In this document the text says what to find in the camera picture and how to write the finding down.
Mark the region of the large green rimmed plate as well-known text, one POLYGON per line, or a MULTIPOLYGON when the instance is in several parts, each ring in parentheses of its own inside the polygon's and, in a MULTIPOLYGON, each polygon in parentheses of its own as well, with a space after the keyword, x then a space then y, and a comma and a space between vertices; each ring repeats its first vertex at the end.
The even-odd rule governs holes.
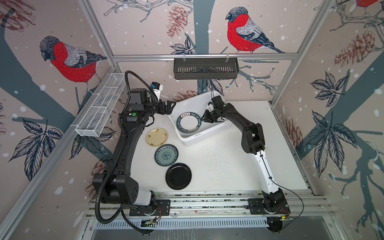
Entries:
POLYGON ((181 114, 176 121, 177 129, 184 134, 196 132, 202 124, 201 117, 193 112, 181 114))

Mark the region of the teal patterned small plate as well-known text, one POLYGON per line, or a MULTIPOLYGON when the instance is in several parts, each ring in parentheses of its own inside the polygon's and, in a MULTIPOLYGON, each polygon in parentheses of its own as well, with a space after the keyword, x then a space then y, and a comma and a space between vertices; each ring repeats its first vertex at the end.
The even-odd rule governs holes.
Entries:
POLYGON ((155 162, 162 167, 173 165, 179 157, 178 149, 171 144, 160 146, 155 152, 155 162))

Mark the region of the black round plate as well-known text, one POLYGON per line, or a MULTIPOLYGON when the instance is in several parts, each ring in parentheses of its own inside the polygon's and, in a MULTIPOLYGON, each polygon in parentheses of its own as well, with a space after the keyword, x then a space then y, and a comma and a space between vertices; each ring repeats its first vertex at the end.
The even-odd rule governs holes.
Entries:
POLYGON ((167 185, 176 191, 185 189, 192 180, 191 169, 183 163, 171 165, 166 172, 167 185))

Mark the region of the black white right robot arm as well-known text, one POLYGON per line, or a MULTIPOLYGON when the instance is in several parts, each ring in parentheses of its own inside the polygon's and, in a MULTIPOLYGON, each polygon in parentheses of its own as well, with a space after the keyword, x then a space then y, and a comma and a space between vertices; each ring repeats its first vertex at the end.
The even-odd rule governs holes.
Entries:
POLYGON ((213 124, 223 118, 232 122, 240 130, 242 133, 242 149, 245 153, 251 154, 256 163, 262 184, 264 211, 269 214, 281 212, 289 215, 291 211, 283 193, 283 187, 276 183, 266 160, 265 138, 262 125, 255 124, 246 119, 232 104, 224 103, 220 96, 214 97, 208 103, 202 121, 213 124))

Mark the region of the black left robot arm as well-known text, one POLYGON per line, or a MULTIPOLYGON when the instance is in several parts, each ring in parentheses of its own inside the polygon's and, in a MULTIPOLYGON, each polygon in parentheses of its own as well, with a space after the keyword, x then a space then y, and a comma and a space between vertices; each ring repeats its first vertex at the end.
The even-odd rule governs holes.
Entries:
POLYGON ((113 158, 105 171, 96 174, 92 184, 97 191, 95 205, 150 206, 156 204, 155 194, 143 190, 131 177, 131 165, 139 139, 155 114, 170 115, 176 102, 162 101, 154 92, 140 88, 130 92, 119 115, 121 134, 113 158))

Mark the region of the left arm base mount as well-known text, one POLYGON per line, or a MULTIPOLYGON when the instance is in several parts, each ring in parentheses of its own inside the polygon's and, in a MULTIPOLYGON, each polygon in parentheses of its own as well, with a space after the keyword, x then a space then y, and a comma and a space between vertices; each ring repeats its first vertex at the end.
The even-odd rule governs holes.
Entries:
POLYGON ((130 209, 130 217, 168 216, 170 214, 170 200, 151 201, 148 206, 138 206, 130 209))

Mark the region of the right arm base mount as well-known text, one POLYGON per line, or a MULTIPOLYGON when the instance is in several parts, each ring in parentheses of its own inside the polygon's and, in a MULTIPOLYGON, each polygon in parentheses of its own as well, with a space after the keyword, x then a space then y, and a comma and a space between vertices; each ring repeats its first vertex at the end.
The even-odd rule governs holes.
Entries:
POLYGON ((291 213, 286 199, 282 201, 270 199, 248 199, 246 207, 252 215, 289 215, 291 213))

